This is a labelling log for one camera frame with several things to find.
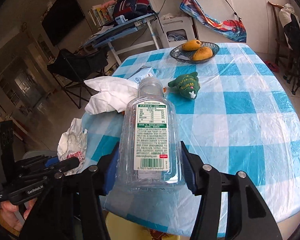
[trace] red object on floor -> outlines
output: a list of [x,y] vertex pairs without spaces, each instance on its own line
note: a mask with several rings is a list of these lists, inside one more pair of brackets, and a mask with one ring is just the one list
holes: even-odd
[[276,63],[272,63],[270,61],[265,61],[267,67],[273,72],[279,72],[279,66]]

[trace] table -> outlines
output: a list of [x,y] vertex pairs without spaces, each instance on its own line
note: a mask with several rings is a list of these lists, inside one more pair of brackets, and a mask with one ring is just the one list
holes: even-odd
[[[176,108],[179,137],[189,152],[220,172],[247,172],[280,222],[300,211],[300,122],[275,76],[245,44],[220,43],[209,62],[189,65],[170,57],[170,49],[128,57],[114,76],[128,78],[142,65],[152,66],[166,87],[175,77],[198,72],[201,89],[194,101],[168,88],[165,97]],[[85,167],[111,153],[119,141],[123,116],[85,114],[88,129]],[[104,208],[159,231],[189,236],[200,197],[186,186],[125,193],[118,187],[101,199]],[[218,236],[226,231],[227,197],[222,194]]]
[[[127,21],[123,24],[117,25],[116,27],[113,27],[112,29],[109,29],[105,31],[104,33],[101,33],[97,36],[92,36],[88,41],[86,41],[81,47],[85,48],[87,46],[92,46],[94,49],[99,48],[101,46],[104,46],[108,44],[115,60],[119,65],[122,64],[121,60],[118,57],[118,54],[138,49],[150,45],[155,45],[156,49],[159,49],[159,45],[157,43],[154,31],[152,29],[150,21],[152,19],[155,19],[155,15],[153,13],[140,16],[138,18],[132,19],[130,21]],[[114,47],[111,44],[111,41],[114,41],[116,39],[122,38],[124,36],[127,36],[131,33],[137,32],[141,30],[142,28],[148,27],[151,33],[152,41],[143,42],[134,46],[127,47],[125,49],[121,49],[118,51],[114,50]]]

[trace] backpack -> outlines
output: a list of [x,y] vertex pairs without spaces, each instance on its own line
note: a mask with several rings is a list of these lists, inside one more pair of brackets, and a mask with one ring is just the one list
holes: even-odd
[[113,18],[123,15],[129,21],[151,12],[153,10],[149,0],[117,0],[113,10]]

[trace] human hand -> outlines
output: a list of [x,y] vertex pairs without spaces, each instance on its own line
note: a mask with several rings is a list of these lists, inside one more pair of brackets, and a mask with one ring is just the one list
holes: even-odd
[[[36,198],[29,200],[29,206],[27,210],[24,212],[23,217],[26,220],[31,209],[33,208]],[[2,218],[7,222],[7,224],[12,227],[13,229],[17,231],[21,231],[22,225],[16,215],[14,214],[16,211],[19,210],[18,206],[12,205],[10,201],[3,201],[1,202],[1,207],[0,207],[0,215]]]

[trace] black camping chair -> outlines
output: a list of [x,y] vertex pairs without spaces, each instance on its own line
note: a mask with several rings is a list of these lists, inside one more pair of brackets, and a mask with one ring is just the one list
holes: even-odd
[[[78,107],[78,109],[80,109],[81,100],[89,102],[87,99],[82,97],[82,87],[84,87],[92,96],[89,88],[86,86],[86,84],[84,84],[83,81],[94,72],[98,73],[96,77],[104,76],[105,67],[107,65],[108,61],[106,48],[86,56],[74,55],[67,49],[61,49],[55,62],[48,65],[47,69],[52,74],[53,78],[58,82],[61,89],[67,94],[67,96]],[[55,74],[63,76],[71,80],[71,82],[63,86],[58,81]],[[69,90],[74,88],[80,88],[79,95]],[[77,104],[69,94],[78,97],[79,104]]]

